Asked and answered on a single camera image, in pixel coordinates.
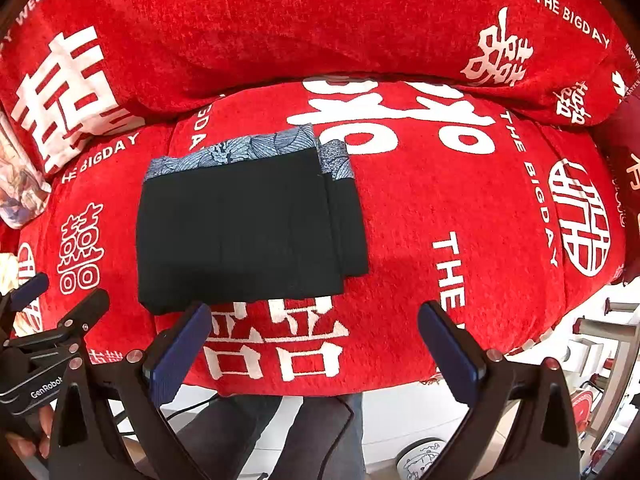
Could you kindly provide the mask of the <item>person's left hand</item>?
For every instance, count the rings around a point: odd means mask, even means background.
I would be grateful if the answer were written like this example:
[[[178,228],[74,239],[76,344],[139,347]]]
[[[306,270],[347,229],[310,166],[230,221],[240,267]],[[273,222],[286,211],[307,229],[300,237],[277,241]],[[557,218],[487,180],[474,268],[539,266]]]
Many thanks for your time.
[[[50,454],[51,432],[54,419],[54,409],[50,404],[43,405],[38,412],[42,435],[38,443],[32,439],[24,438],[15,432],[6,432],[4,436],[13,451],[21,458],[31,458],[37,453],[42,458],[48,458]]]

